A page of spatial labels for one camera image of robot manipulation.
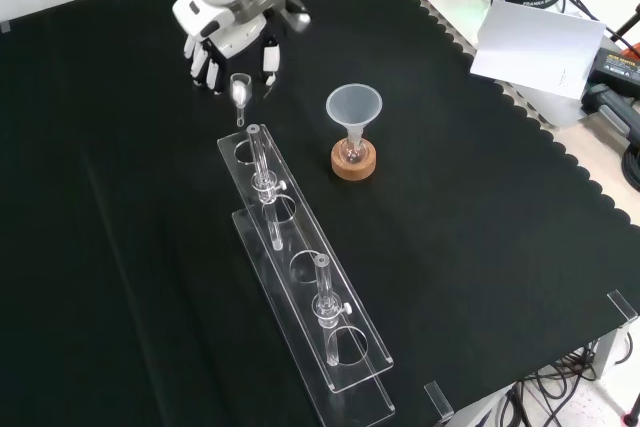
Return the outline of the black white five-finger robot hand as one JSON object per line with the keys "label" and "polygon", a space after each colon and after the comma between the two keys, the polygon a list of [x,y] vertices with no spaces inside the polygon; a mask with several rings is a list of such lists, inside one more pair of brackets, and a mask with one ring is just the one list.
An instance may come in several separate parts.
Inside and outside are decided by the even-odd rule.
{"label": "black white five-finger robot hand", "polygon": [[183,47],[190,61],[190,76],[198,87],[206,87],[215,95],[228,84],[223,79],[227,63],[258,42],[261,46],[261,82],[270,90],[275,84],[281,61],[280,44],[271,32],[264,15],[245,24],[217,31],[205,40],[188,35]]}

